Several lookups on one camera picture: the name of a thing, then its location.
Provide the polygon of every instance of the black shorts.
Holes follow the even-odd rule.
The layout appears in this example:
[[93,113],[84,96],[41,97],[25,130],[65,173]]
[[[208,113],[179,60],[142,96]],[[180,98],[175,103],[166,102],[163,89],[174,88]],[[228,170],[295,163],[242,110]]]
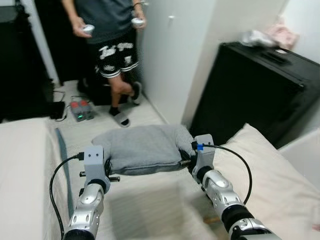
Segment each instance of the black shorts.
[[95,70],[104,78],[114,78],[138,66],[137,32],[130,30],[125,35],[97,44],[90,44],[95,58]]

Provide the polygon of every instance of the floor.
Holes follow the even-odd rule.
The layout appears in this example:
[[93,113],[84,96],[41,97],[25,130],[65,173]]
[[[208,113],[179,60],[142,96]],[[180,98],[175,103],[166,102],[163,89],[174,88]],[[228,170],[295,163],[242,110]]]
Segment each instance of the floor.
[[[68,81],[56,90],[66,93],[64,100],[67,103],[71,96],[79,95],[76,81]],[[54,97],[59,101],[62,94],[57,92]],[[95,112],[92,120],[76,122],[69,112],[64,121],[51,121],[52,126],[59,128],[64,137],[68,156],[82,152],[91,145],[95,136],[120,128],[109,116],[108,106],[91,106]],[[127,103],[121,109],[129,117],[131,127],[164,124],[145,98],[139,106]],[[70,161],[68,164],[75,204],[79,190],[84,186],[85,178],[79,177],[84,167],[79,161]],[[212,203],[187,169],[144,176],[121,176],[121,181],[112,183],[105,195],[104,212],[96,239],[214,240],[216,237],[212,231],[223,232],[224,229],[221,225],[203,224],[202,217],[211,216],[211,213]]]

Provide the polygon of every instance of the bracelet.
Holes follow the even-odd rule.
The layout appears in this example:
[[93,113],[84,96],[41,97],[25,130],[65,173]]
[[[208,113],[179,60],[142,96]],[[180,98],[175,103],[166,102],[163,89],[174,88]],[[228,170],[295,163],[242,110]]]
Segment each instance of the bracelet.
[[141,2],[137,2],[133,5],[133,9],[135,8],[136,5],[140,4],[142,6],[142,3]]

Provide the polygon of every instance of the person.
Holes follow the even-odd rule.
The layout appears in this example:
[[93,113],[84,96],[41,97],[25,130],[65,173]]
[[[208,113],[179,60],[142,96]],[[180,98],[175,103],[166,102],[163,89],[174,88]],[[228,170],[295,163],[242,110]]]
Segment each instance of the person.
[[[86,38],[94,55],[96,70],[106,78],[111,87],[111,108],[109,113],[122,127],[130,125],[128,117],[119,110],[122,95],[129,95],[136,105],[141,102],[142,85],[135,81],[124,81],[124,72],[138,66],[136,34],[131,22],[134,15],[144,20],[140,0],[62,0],[71,22],[73,33]],[[95,28],[91,35],[83,31],[85,25]]]

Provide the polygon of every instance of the gray pillow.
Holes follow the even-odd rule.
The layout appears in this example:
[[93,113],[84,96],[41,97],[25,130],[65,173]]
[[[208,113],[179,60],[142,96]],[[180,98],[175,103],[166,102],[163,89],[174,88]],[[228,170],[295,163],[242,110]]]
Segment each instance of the gray pillow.
[[104,160],[110,159],[111,174],[145,175],[176,171],[182,153],[195,155],[194,139],[182,125],[149,125],[113,129],[92,140],[104,149]]

